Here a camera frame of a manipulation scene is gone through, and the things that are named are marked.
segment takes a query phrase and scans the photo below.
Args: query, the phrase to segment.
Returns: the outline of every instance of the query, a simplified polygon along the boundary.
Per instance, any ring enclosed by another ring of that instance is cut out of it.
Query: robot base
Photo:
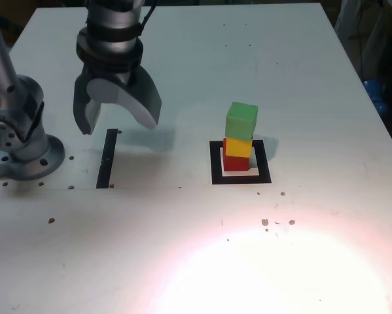
[[[9,153],[0,150],[0,178],[33,180],[56,170],[65,159],[65,149],[57,137],[47,135],[47,139],[49,149],[42,156],[28,162],[14,160]]]

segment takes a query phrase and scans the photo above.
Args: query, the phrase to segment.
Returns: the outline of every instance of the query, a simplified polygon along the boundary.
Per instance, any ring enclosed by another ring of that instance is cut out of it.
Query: stacked blocks
[[[258,107],[232,103],[226,116],[223,139],[223,167],[225,171],[248,171]]]

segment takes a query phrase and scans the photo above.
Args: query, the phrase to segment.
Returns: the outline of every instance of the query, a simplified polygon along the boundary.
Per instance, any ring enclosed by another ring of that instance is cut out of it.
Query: red cube
[[[226,138],[223,139],[223,169],[225,171],[249,170],[249,158],[226,155]]]

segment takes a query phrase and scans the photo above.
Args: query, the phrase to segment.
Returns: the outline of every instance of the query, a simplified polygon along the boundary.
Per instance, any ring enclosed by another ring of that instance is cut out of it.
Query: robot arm
[[[140,66],[143,45],[138,38],[156,3],[140,24],[143,1],[89,1],[87,26],[77,36],[84,67],[73,100],[83,134],[92,134],[102,103],[119,104],[147,128],[158,123],[161,99]],[[15,73],[0,33],[0,177],[37,179],[63,162],[62,142],[43,128],[44,105],[39,84]]]
[[[77,54],[84,67],[75,82],[73,104],[75,120],[84,134],[94,130],[101,103],[128,109],[147,128],[158,123],[161,99],[140,66],[143,45],[138,38],[156,4],[140,24],[143,2],[90,1],[87,26],[77,37]]]

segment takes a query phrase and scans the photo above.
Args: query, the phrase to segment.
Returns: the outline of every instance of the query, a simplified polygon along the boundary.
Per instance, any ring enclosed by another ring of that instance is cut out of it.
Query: table surface
[[[392,140],[320,4],[157,8],[159,125],[104,105],[92,136],[72,110],[85,20],[39,9],[10,54],[67,157],[0,180],[0,314],[392,314]],[[259,106],[272,184],[211,184],[233,101]],[[96,190],[107,128],[115,187]]]

